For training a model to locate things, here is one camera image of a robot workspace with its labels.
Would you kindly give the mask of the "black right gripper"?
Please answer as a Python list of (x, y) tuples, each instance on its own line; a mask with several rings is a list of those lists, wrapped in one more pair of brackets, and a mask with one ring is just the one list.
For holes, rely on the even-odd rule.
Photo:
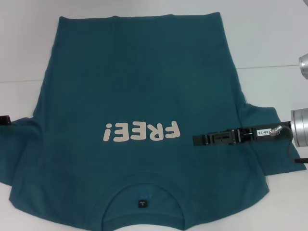
[[(271, 136), (270, 131), (282, 127), (280, 132)], [(265, 141), (292, 141), (291, 122), (281, 122), (266, 125), (256, 125), (235, 130), (229, 129), (220, 132), (211, 132), (203, 135), (195, 135), (192, 137), (194, 146), (213, 146), (213, 145), (232, 145), (236, 143), (238, 135), (238, 143), (245, 142), (265, 142)]]

